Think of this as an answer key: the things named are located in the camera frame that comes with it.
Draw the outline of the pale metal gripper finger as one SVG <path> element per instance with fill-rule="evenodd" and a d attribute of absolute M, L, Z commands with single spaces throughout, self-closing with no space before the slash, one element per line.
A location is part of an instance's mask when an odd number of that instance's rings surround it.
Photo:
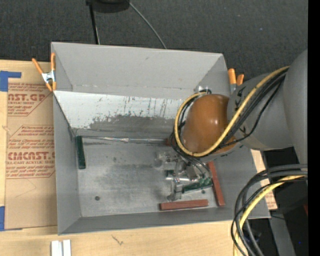
<path fill-rule="evenodd" d="M 180 161 L 178 154 L 171 151 L 160 151 L 155 154 L 154 168 L 160 171 L 174 171 Z"/>
<path fill-rule="evenodd" d="M 171 183 L 170 194 L 167 196 L 169 202 L 174 202 L 182 198 L 184 185 L 180 183 Z"/>

